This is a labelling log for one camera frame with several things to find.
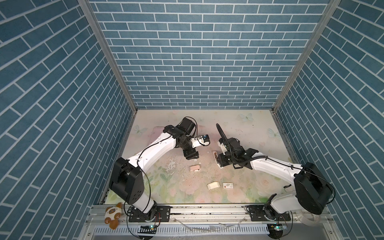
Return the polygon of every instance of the debris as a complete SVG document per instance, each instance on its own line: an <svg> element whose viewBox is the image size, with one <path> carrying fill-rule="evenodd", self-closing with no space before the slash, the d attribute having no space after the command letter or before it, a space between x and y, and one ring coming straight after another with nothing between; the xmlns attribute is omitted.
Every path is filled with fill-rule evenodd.
<svg viewBox="0 0 384 240"><path fill-rule="evenodd" d="M223 182L223 188L233 188L233 183L232 182Z"/></svg>
<svg viewBox="0 0 384 240"><path fill-rule="evenodd" d="M211 182L211 183L207 184L207 187L209 190L212 190L214 188L220 187L220 184L218 182Z"/></svg>
<svg viewBox="0 0 384 240"><path fill-rule="evenodd" d="M167 165L167 168L166 168L166 171L169 172L170 170L172 170L173 168L176 167L176 162L173 161L173 158L169 161L168 165Z"/></svg>
<svg viewBox="0 0 384 240"><path fill-rule="evenodd" d="M200 171L200 165L195 165L195 166L189 167L189 171L190 172L198 172L198 171Z"/></svg>

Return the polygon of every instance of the floral table surface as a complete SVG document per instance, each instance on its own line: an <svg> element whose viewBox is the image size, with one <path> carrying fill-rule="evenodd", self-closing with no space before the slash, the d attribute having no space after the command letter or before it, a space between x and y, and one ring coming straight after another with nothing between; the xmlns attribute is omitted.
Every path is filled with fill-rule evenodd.
<svg viewBox="0 0 384 240"><path fill-rule="evenodd" d="M266 202L274 193L282 193L287 182L270 174L226 166L220 169L213 151L221 153L216 123L225 135L240 144L283 161L290 161L280 134L268 110L139 110L122 157L129 158L159 136L164 126L177 125L185 116L196 119L198 134L208 134L211 144L198 147L198 159L186 160L181 149L162 156L146 173L151 183L151 197L161 204ZM198 172L189 167L200 165ZM207 184L218 181L219 188L208 190ZM223 189L223 182L232 182L233 189ZM146 178L145 191L149 193ZM124 202L109 191L105 204Z"/></svg>

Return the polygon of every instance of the stuffed animal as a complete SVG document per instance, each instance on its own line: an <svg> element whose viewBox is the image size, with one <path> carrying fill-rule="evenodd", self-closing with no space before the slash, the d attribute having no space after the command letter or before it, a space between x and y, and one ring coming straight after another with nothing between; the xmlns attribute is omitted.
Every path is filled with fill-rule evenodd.
<svg viewBox="0 0 384 240"><path fill-rule="evenodd" d="M109 224L109 227L113 230L119 225L119 217L121 216L122 203L119 202L115 207L108 207L105 210L104 222Z"/></svg>

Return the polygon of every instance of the red wire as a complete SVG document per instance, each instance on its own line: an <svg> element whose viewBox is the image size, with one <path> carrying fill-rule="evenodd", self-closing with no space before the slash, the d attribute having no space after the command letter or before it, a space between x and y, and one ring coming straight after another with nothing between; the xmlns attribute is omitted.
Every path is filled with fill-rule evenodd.
<svg viewBox="0 0 384 240"><path fill-rule="evenodd" d="M161 217L160 217L160 213L159 212L158 212L158 214L159 214L159 225L158 226L160 226Z"/></svg>

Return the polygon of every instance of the aluminum frame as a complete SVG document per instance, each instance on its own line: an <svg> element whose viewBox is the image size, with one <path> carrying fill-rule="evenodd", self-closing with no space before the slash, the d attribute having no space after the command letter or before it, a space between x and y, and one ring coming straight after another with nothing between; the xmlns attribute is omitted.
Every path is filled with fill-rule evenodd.
<svg viewBox="0 0 384 240"><path fill-rule="evenodd" d="M249 214L244 209L245 204L159 204L158 206L171 206L170 221L162 222L162 225L179 225L179 220L184 224L238 224L241 220L242 225L255 224L255 223L276 223L277 221L260 221L252 222ZM84 227L80 233L79 240L90 240L93 237L95 227L103 225L105 209L114 205L93 205ZM309 212L303 212L304 215L311 215ZM301 223L295 212L293 214L293 223ZM126 215L123 214L119 219L119 224L126 224ZM330 240L340 240L338 232L335 228L335 222L330 213L325 209L321 215L320 223L324 224L324 228L328 232ZM135 226L137 223L129 222L128 225Z"/></svg>
<svg viewBox="0 0 384 240"><path fill-rule="evenodd" d="M101 50L103 51L109 66L111 67L117 82L119 83L122 92L124 93L125 98L127 99L129 105L131 106L134 113L137 112L137 107L133 101L131 94L128 91L127 84L125 84L124 78L120 72L120 69L116 63L115 58L111 52L111 49L108 46L107 40L104 37L104 34L100 28L100 25L96 19L96 15L92 10L91 4L88 0L78 0L81 10L83 11L85 18L87 19L91 29L99 43Z"/></svg>
<svg viewBox="0 0 384 240"><path fill-rule="evenodd" d="M323 15L321 16L318 24L316 24L316 27L314 28L313 33L312 33L311 37L309 38L307 45L305 46L302 54L300 55L299 59L297 60L296 65L293 67L292 72L287 79L287 82L285 83L283 89L281 90L279 96L276 99L276 102L273 104L272 110L274 112L277 111L277 109L282 104L285 96L288 94L289 89L292 87L293 83L295 82L297 76L299 75L305 62L307 61L308 57L310 56L313 48L315 47L317 41L319 40L321 34L323 33L323 31L325 29L325 27L327 26L329 20L331 19L337 6L339 6L340 1L341 0L330 0L327 7L324 9Z"/></svg>

